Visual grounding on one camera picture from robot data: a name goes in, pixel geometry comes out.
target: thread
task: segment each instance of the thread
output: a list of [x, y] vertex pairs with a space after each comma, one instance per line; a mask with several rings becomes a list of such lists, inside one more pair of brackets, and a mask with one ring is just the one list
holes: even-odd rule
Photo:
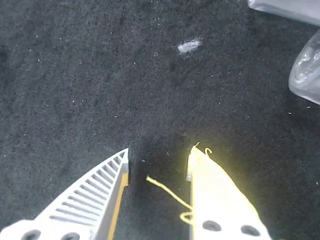
[[158, 182], [157, 180], [146, 176], [146, 180], [150, 183], [152, 183], [153, 185], [156, 185], [157, 187], [163, 189], [164, 191], [166, 191], [168, 194], [170, 194], [175, 200], [177, 200], [180, 204], [182, 204], [183, 206], [185, 206], [186, 208], [192, 210], [192, 206], [190, 206], [188, 203], [186, 203], [185, 201], [183, 201], [180, 197], [178, 197], [173, 191], [171, 191], [168, 187], [166, 187], [164, 184], [162, 184], [161, 182]]

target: clear plastic object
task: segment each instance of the clear plastic object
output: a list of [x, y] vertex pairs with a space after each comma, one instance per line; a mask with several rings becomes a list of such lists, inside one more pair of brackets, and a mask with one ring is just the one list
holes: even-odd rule
[[320, 26], [320, 0], [248, 0], [250, 8]]
[[320, 105], [320, 30], [296, 58], [289, 88], [294, 94]]

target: black carpet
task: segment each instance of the black carpet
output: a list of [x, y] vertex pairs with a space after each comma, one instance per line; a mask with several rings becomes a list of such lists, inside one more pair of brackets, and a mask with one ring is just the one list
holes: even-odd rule
[[316, 239], [320, 108], [288, 90], [316, 30], [245, 0], [1, 1], [0, 228], [129, 147], [115, 239], [186, 240], [186, 209], [145, 177], [188, 201], [200, 141], [275, 240]]

